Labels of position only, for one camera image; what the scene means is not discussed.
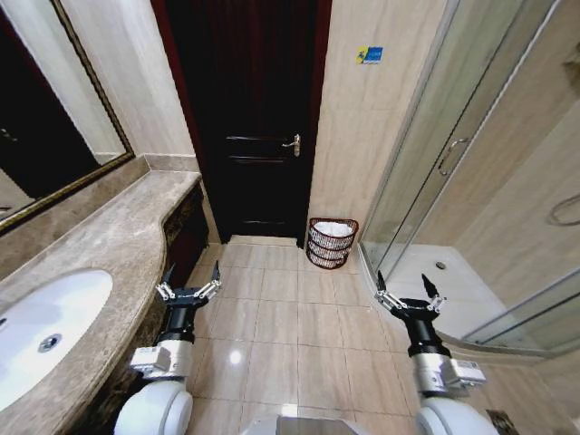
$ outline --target marble countertop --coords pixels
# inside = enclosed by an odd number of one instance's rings
[[[165,262],[163,222],[199,182],[197,172],[152,171],[0,282],[9,306],[47,281],[83,268],[113,277],[107,303],[82,339],[34,388],[0,412],[11,434],[67,430],[129,345]]]

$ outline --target shower enclosure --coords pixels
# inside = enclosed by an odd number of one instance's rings
[[[397,295],[423,297],[427,275],[449,336],[580,340],[578,8],[462,0],[431,49],[361,248]]]

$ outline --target sticker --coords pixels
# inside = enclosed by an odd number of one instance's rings
[[[357,63],[379,63],[382,58],[382,47],[359,47],[356,54]]]

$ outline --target door lock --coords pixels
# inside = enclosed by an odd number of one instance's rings
[[[300,135],[294,135],[294,142],[292,143],[283,143],[282,146],[284,148],[294,147],[294,155],[298,157],[300,155]]]

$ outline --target mirror frame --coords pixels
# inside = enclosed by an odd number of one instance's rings
[[[89,184],[93,183],[97,179],[100,179],[108,172],[111,172],[113,169],[118,168],[120,165],[125,163],[128,160],[131,160],[135,157],[135,153],[133,152],[131,145],[129,144],[129,140],[125,135],[125,132],[115,114],[111,102],[107,98],[104,89],[102,88],[99,79],[97,78],[97,74],[95,73],[94,69],[92,68],[91,61],[89,60],[87,53],[84,51],[84,48],[81,45],[81,40],[79,36],[74,31],[73,24],[71,20],[66,14],[64,10],[63,4],[61,0],[50,0],[56,15],[58,16],[59,21],[63,25],[63,29],[66,32],[69,41],[74,48],[77,56],[79,57],[82,67],[86,71],[89,80],[91,81],[92,87],[97,92],[97,96],[99,100],[101,100],[101,104],[104,107],[105,111],[107,112],[107,116],[111,121],[113,128],[117,132],[119,139],[123,147],[125,148],[125,153],[121,154],[119,157],[108,161],[100,168],[86,174],[79,179],[75,180],[74,182],[64,186],[63,188],[56,190],[52,194],[37,199],[35,202],[29,204],[28,206],[21,208],[14,214],[10,215],[9,217],[0,220],[0,236],[7,233],[8,231],[22,225],[27,220],[39,215],[49,207],[63,201],[64,199],[70,197],[73,193],[79,191],[80,189],[88,186]]]

